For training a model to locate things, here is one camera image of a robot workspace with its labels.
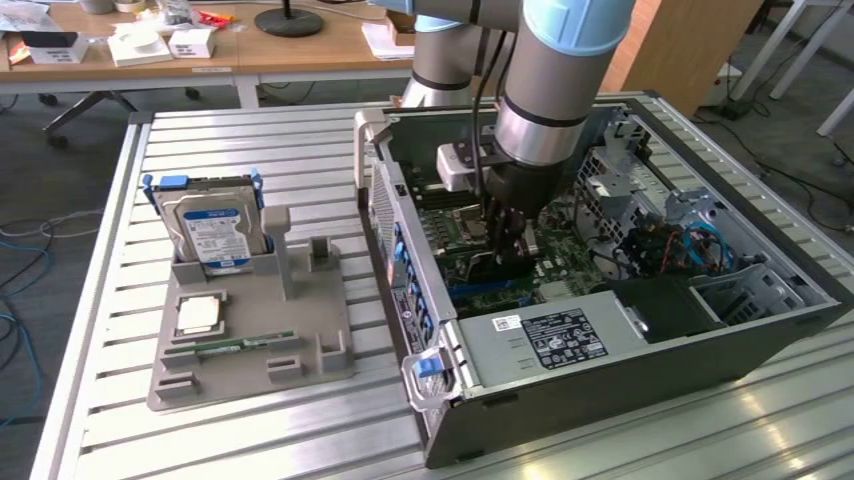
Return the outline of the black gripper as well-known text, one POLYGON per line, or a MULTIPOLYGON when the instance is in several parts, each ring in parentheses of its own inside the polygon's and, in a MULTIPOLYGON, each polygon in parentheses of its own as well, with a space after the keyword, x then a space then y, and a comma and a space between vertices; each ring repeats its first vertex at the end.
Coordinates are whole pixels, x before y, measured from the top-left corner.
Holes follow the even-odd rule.
POLYGON ((555 197, 559 165, 532 166, 510 162, 487 168, 484 176, 486 225, 499 229, 508 218, 512 226, 535 221, 555 197))

